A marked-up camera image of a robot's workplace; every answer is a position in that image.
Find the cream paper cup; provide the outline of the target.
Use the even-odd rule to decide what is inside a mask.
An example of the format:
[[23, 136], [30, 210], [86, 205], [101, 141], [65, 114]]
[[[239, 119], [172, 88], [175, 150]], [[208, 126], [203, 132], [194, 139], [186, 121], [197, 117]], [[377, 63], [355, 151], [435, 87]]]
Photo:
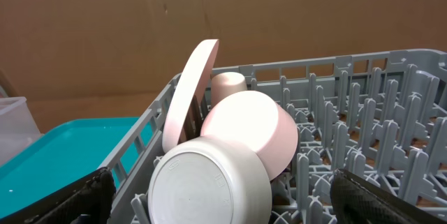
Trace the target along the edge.
[[211, 107], [227, 96], [247, 90], [245, 76], [241, 73], [219, 73], [211, 79]]

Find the small pink bowl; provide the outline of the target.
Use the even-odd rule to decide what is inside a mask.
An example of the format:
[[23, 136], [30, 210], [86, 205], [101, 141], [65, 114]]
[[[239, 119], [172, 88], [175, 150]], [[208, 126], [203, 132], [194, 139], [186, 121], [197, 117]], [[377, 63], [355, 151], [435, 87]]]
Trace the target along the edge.
[[200, 134], [245, 144], [260, 158], [269, 180], [287, 168], [298, 146], [292, 116], [259, 91], [241, 91], [221, 100], [204, 120]]

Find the large pink plate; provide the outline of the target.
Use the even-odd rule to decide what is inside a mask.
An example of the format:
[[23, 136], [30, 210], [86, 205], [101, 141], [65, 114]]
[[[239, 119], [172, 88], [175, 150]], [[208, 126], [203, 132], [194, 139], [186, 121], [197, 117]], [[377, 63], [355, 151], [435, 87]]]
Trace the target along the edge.
[[166, 116], [162, 137], [165, 153], [178, 145], [192, 100], [195, 98], [198, 104], [201, 103], [218, 49], [218, 39], [207, 39], [200, 42], [191, 53], [180, 75]]

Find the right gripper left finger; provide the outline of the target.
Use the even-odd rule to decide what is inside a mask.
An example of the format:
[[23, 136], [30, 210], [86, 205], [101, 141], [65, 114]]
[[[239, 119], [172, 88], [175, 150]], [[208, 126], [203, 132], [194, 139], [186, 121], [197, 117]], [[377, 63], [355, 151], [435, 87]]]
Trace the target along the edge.
[[1, 219], [3, 224], [106, 224], [117, 189], [109, 167], [101, 167], [43, 199]]

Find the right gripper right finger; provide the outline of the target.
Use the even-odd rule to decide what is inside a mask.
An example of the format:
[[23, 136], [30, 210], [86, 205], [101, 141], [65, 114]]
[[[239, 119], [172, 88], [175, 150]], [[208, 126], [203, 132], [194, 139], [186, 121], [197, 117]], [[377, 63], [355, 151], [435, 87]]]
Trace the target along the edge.
[[446, 224], [345, 169], [334, 171], [330, 199], [341, 224]]

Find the grey bowl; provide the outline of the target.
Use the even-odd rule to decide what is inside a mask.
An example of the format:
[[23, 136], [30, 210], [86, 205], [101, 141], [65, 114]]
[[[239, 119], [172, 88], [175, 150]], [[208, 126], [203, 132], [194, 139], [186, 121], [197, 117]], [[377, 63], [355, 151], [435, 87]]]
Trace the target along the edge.
[[152, 223], [268, 223], [272, 191], [259, 157], [238, 142], [198, 137], [168, 151], [147, 191]]

